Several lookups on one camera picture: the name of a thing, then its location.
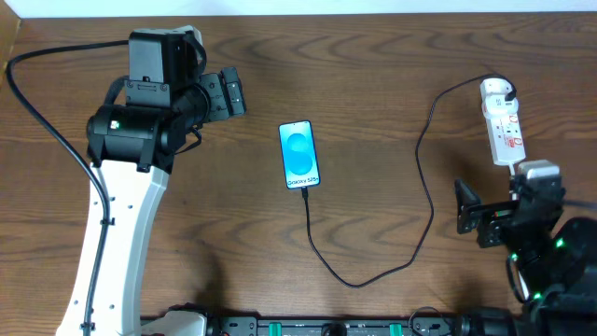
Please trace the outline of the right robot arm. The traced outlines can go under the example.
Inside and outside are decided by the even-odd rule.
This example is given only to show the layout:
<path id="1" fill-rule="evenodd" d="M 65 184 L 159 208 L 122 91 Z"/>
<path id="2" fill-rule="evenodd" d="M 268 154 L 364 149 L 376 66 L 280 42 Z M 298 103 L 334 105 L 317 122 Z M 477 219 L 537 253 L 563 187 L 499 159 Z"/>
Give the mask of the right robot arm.
<path id="1" fill-rule="evenodd" d="M 463 180 L 454 183 L 457 231 L 476 231 L 482 248 L 503 245 L 507 277 L 521 276 L 515 290 L 521 316 L 478 308 L 456 318 L 457 335 L 593 335 L 596 332 L 596 221 L 573 217 L 553 230 L 563 213 L 562 179 L 516 175 L 513 201 L 485 204 Z"/>

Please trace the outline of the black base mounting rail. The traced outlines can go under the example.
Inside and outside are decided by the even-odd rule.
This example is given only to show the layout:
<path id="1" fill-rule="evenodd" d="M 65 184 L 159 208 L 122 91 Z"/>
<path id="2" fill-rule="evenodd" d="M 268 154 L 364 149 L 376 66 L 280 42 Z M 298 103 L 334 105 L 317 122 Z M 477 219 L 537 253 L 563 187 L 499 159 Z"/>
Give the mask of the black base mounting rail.
<path id="1" fill-rule="evenodd" d="M 431 307 L 408 316 L 261 315 L 256 311 L 208 308 L 193 303 L 175 305 L 174 313 L 197 313 L 206 318 L 206 336 L 326 336 L 326 335 L 487 335 L 484 325 L 471 316 L 443 315 Z"/>

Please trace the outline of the white charger plug adapter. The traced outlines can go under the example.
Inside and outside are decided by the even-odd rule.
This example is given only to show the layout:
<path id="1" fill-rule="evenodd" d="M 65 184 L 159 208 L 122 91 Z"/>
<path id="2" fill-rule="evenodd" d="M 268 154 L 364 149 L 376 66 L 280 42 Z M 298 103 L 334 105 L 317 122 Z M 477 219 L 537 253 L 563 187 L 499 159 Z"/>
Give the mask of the white charger plug adapter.
<path id="1" fill-rule="evenodd" d="M 490 77 L 479 85 L 481 110 L 486 119 L 499 119 L 516 115 L 519 102 L 515 87 L 506 79 Z"/>

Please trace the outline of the white power strip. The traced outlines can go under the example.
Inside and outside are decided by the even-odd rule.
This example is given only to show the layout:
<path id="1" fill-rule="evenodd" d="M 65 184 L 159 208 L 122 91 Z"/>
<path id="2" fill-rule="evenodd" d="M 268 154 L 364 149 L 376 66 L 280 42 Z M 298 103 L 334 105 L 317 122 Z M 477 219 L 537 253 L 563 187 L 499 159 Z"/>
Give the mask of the white power strip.
<path id="1" fill-rule="evenodd" d="M 526 158 L 516 104 L 500 106 L 482 104 L 490 140 L 493 163 L 509 166 Z"/>

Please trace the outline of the blue-screen Galaxy smartphone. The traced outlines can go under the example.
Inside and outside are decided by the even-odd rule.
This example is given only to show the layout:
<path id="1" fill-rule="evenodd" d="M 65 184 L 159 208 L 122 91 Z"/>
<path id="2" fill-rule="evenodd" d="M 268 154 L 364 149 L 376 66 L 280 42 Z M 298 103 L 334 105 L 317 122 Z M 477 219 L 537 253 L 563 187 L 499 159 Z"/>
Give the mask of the blue-screen Galaxy smartphone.
<path id="1" fill-rule="evenodd" d="M 321 183 L 316 147 L 309 120 L 294 121 L 278 127 L 285 185 L 302 189 Z"/>

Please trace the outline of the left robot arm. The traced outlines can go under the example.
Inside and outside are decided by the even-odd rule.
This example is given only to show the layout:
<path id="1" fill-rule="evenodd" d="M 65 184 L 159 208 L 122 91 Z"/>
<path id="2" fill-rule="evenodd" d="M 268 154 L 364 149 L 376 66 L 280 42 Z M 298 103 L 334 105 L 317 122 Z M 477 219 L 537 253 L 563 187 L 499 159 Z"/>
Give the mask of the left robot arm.
<path id="1" fill-rule="evenodd" d="M 233 67 L 206 72 L 200 31 L 137 29 L 129 72 L 111 84 L 87 124 L 93 181 L 87 228 L 61 335 L 203 335 L 204 313 L 180 307 L 141 317 L 146 254 L 174 158 L 208 122 L 243 115 Z"/>

